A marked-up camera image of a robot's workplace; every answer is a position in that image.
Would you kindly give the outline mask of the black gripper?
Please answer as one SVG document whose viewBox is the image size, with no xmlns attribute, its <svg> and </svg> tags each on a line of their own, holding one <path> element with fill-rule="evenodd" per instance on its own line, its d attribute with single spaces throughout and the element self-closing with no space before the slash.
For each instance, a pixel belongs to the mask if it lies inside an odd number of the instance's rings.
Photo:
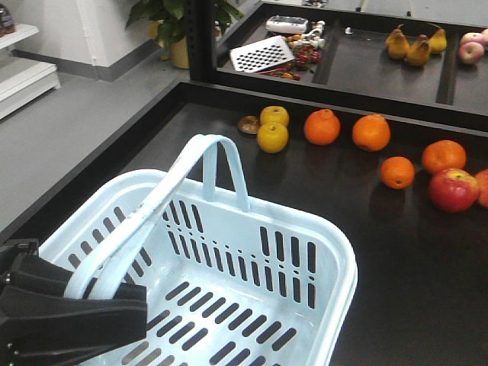
<svg viewBox="0 0 488 366">
<path fill-rule="evenodd" d="M 144 286 L 121 283 L 109 300 L 65 298 L 72 272 L 34 256 L 38 248 L 37 238 L 1 244 L 3 365 L 76 365 L 145 338 Z"/>
</svg>

